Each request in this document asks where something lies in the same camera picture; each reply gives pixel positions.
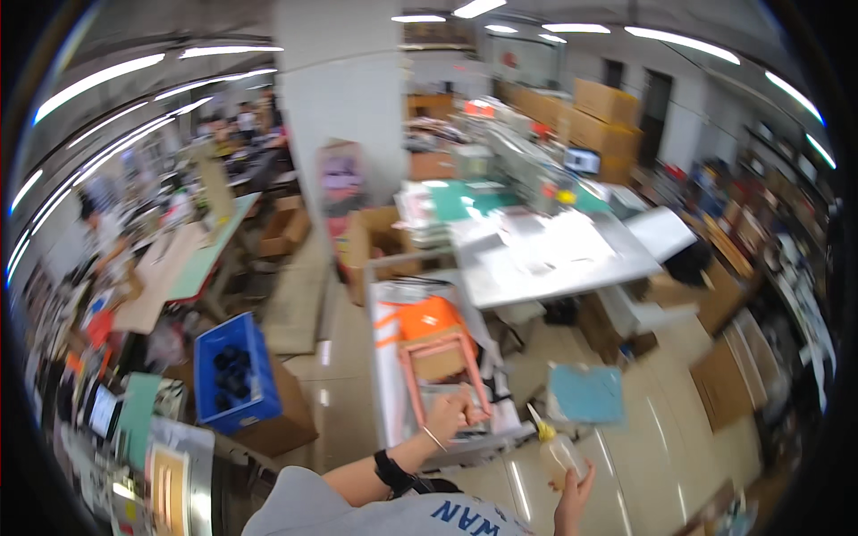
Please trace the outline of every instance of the doorway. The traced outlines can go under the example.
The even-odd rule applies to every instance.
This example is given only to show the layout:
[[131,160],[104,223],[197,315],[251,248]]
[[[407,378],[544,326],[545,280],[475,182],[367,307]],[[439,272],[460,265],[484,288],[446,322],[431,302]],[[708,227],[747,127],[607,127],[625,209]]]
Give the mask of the doorway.
[[652,169],[656,165],[658,149],[662,144],[664,122],[668,116],[670,92],[674,78],[654,70],[646,70],[647,83],[643,97],[643,113],[640,129],[643,131],[637,162],[641,167]]
[[605,75],[602,77],[605,85],[622,90],[624,67],[625,65],[622,62],[615,62],[613,59],[606,59]]

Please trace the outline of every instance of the bracelet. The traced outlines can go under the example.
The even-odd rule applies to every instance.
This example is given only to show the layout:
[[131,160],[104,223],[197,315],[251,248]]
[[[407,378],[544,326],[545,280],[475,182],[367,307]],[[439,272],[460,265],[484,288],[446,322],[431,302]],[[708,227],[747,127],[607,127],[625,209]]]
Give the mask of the bracelet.
[[426,428],[425,426],[423,427],[423,431],[424,431],[426,434],[428,434],[428,435],[429,435],[429,437],[431,437],[431,438],[432,438],[432,440],[435,442],[435,444],[437,444],[437,445],[441,448],[441,450],[443,450],[444,452],[447,452],[447,448],[446,448],[444,445],[442,445],[442,444],[441,444],[441,442],[438,440],[438,438],[437,438],[437,437],[435,437],[435,434],[431,433],[431,432],[429,431],[429,429],[428,429],[428,428]]

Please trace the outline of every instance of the green cutting mat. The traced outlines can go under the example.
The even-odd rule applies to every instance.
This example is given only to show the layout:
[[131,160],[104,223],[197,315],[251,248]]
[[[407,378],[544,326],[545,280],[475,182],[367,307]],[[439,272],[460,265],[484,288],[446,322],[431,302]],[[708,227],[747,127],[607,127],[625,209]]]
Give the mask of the green cutting mat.
[[[468,187],[467,181],[444,181],[447,186],[430,186],[432,201],[435,203],[435,216],[439,222],[466,220],[472,217],[468,208],[473,207],[485,216],[489,211],[500,207],[514,207],[521,202],[511,192],[476,194]],[[584,213],[611,212],[610,206],[589,193],[586,189],[575,188],[574,208]]]
[[440,222],[467,220],[472,217],[468,213],[468,208],[471,207],[485,216],[495,208],[513,207],[521,204],[518,198],[509,192],[476,194],[474,190],[468,187],[466,181],[450,180],[445,182],[446,187],[429,187],[432,193],[432,201],[435,203],[435,216]]
[[138,471],[146,467],[149,421],[152,420],[160,381],[161,376],[156,374],[129,374],[126,398],[119,412],[117,427],[128,434],[128,462]]

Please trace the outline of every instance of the hand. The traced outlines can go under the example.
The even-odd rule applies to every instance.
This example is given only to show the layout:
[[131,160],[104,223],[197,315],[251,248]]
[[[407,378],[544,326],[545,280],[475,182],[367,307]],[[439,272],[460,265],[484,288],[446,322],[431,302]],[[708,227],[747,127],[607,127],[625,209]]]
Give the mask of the hand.
[[[588,470],[583,481],[578,482],[575,469],[566,472],[566,487],[563,489],[563,496],[560,498],[557,509],[554,510],[554,536],[577,534],[578,522],[584,513],[584,505],[587,504],[595,478],[595,465],[590,460],[585,461]],[[549,485],[557,490],[554,482],[550,482]]]
[[95,263],[95,268],[93,268],[93,271],[96,275],[101,275],[101,273],[105,271],[106,267],[107,262],[105,262],[104,259],[99,259],[99,261]]
[[470,387],[463,383],[455,393],[439,396],[435,400],[426,417],[426,428],[444,445],[459,430],[462,415],[468,425],[472,425],[475,413]]

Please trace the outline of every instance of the stack of boxes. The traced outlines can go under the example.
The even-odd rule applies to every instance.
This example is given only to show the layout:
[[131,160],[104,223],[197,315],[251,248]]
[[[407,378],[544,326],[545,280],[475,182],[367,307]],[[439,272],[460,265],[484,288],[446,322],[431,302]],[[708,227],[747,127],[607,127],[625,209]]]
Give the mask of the stack of boxes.
[[557,133],[561,142],[596,151],[603,183],[631,183],[642,131],[637,125],[637,99],[614,87],[575,79],[575,104],[525,87],[510,89],[512,105]]
[[571,146],[596,151],[601,168],[596,180],[631,183],[642,131],[637,124],[637,99],[619,89],[575,79],[575,104],[567,106],[557,127]]

